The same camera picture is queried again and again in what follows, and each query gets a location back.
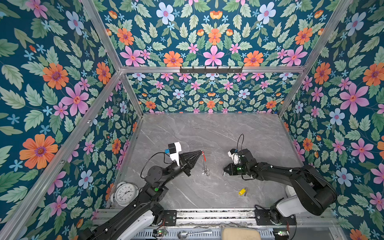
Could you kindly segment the large keyring with red grip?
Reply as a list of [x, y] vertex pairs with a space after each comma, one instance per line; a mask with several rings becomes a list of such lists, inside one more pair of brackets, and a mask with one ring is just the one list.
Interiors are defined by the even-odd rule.
[[202, 151], [202, 164], [203, 164], [203, 173], [207, 177], [209, 177], [210, 176], [210, 170], [207, 167], [207, 159], [206, 159], [206, 155], [205, 155], [204, 151]]

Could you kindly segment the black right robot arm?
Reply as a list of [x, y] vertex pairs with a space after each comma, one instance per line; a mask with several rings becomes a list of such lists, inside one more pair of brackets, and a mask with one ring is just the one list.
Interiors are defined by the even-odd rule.
[[292, 196], [270, 207], [271, 214], [277, 218], [304, 212], [320, 216], [337, 200], [334, 187], [310, 165], [287, 168], [257, 162], [247, 149], [231, 149], [228, 155], [233, 162], [224, 168], [224, 172], [230, 176], [248, 176], [248, 181], [277, 182], [293, 188]]

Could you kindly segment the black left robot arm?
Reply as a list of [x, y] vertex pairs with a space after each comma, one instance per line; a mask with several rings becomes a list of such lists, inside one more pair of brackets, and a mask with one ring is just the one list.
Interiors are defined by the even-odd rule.
[[78, 234], [79, 240], [130, 240], [137, 233], [152, 224], [158, 224], [164, 215], [160, 201], [168, 192], [166, 184], [182, 173], [188, 177], [203, 151], [179, 154], [180, 163], [166, 168], [153, 166], [145, 177], [146, 184], [136, 198], [114, 217], [94, 230], [84, 229]]

